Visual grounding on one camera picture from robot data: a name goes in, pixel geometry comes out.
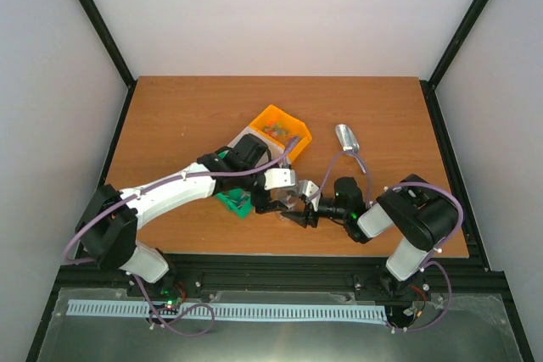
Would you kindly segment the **clear plastic jar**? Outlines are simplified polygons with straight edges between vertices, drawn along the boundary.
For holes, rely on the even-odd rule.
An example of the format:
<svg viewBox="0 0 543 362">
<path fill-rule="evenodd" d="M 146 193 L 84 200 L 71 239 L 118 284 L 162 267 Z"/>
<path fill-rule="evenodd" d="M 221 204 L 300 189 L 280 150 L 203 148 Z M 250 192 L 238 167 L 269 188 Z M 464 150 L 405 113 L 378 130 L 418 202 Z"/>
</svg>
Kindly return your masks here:
<svg viewBox="0 0 543 362">
<path fill-rule="evenodd" d="M 300 214 L 305 210 L 305 200 L 300 196 L 299 184 L 277 189 L 275 198 L 285 206 L 285 209 L 279 210 L 277 217 L 281 220 L 289 220 L 300 225 Z"/>
</svg>

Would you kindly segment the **green plastic candy bin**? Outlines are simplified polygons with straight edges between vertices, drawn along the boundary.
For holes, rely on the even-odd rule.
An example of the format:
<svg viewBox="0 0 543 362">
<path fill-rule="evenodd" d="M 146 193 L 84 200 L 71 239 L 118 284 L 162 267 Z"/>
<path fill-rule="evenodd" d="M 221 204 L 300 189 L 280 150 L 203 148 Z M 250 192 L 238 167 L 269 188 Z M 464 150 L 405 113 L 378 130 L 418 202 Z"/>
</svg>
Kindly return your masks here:
<svg viewBox="0 0 543 362">
<path fill-rule="evenodd" d="M 224 146 L 216 151 L 219 158 L 224 159 L 228 152 L 231 150 L 230 147 Z M 239 164 L 240 169 L 234 171 L 248 170 L 249 167 L 247 164 Z M 232 189 L 227 192 L 220 192 L 215 195 L 215 197 L 222 202 L 226 208 L 233 212 L 240 219 L 246 218 L 252 211 L 253 206 L 250 203 L 250 194 L 241 189 Z"/>
</svg>

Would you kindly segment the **white plastic candy bin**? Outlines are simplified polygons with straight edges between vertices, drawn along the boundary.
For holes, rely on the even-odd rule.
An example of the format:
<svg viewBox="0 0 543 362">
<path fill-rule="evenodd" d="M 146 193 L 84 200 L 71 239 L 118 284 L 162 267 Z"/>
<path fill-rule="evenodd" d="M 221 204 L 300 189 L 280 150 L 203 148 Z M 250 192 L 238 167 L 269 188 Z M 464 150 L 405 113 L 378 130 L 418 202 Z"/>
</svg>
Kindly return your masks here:
<svg viewBox="0 0 543 362">
<path fill-rule="evenodd" d="M 240 133 L 238 133 L 228 144 L 227 146 L 230 148 L 234 148 L 238 142 L 243 138 L 245 135 L 253 135 L 256 136 L 260 141 L 265 143 L 268 147 L 268 149 L 271 152 L 271 158 L 276 159 L 279 157 L 285 150 L 285 147 L 276 141 L 275 139 L 268 136 L 266 133 L 263 133 L 262 131 L 256 130 L 249 125 L 247 125 L 245 128 L 241 130 Z"/>
</svg>

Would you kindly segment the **metal candy scoop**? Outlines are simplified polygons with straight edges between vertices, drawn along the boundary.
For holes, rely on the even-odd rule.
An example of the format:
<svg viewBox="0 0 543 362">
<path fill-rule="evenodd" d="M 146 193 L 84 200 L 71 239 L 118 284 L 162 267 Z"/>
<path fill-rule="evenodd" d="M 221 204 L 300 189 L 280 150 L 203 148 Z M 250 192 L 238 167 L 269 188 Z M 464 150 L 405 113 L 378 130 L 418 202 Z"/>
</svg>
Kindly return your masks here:
<svg viewBox="0 0 543 362">
<path fill-rule="evenodd" d="M 357 141 L 354 132 L 345 124 L 338 124 L 334 128 L 337 138 L 339 139 L 339 143 L 343 149 L 343 151 L 353 157 L 359 166 L 361 167 L 361 171 L 366 174 L 367 173 L 367 165 L 365 164 L 364 160 L 361 158 L 360 155 L 360 144 Z"/>
</svg>

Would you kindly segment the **orange plastic candy bin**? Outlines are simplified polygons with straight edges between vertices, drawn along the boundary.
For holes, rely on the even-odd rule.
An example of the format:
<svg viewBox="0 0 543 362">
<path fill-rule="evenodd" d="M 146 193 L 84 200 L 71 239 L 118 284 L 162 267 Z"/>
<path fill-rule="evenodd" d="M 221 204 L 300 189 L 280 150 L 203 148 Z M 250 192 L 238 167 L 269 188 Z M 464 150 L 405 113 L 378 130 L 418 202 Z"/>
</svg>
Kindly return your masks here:
<svg viewBox="0 0 543 362">
<path fill-rule="evenodd" d="M 253 119 L 249 123 L 249 128 L 266 142 L 272 151 L 273 158 L 285 150 L 293 137 L 298 137 L 297 144 L 288 154 L 291 163 L 312 141 L 312 135 L 305 122 L 296 119 L 273 104 L 268 105 Z"/>
</svg>

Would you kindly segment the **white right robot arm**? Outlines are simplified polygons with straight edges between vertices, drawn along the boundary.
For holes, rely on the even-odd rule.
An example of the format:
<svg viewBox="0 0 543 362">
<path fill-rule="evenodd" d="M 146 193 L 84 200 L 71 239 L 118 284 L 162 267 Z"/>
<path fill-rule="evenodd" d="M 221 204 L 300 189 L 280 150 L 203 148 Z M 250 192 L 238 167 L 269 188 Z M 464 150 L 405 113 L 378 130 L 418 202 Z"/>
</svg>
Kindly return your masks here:
<svg viewBox="0 0 543 362">
<path fill-rule="evenodd" d="M 368 243 L 391 227 L 402 238 L 386 260 L 385 276 L 397 283 L 408 281 L 425 268 L 434 253 L 461 228 L 464 212 L 446 190 L 411 174 L 383 191 L 373 203 L 364 202 L 352 177 L 338 178 L 330 198 L 318 193 L 302 210 L 286 210 L 282 216 L 303 227 L 316 227 L 321 219 L 340 224 L 351 240 Z"/>
</svg>

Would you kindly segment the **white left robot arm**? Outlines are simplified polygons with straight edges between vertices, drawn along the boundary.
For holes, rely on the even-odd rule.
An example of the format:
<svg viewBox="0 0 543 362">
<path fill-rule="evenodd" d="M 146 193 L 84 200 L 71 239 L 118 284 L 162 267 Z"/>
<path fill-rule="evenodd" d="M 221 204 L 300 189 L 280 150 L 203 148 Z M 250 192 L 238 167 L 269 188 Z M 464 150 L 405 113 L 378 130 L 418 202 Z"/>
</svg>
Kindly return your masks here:
<svg viewBox="0 0 543 362">
<path fill-rule="evenodd" d="M 285 210 L 285 204 L 272 198 L 272 191 L 295 186 L 288 155 L 298 141 L 291 138 L 273 158 L 263 140 L 245 134 L 233 147 L 205 154 L 157 181 L 123 190 L 103 185 L 87 205 L 74 239 L 100 270 L 136 275 L 156 295 L 167 296 L 175 290 L 176 274 L 159 250 L 137 240 L 138 231 L 173 209 L 235 189 L 249 194 L 258 214 Z"/>
</svg>

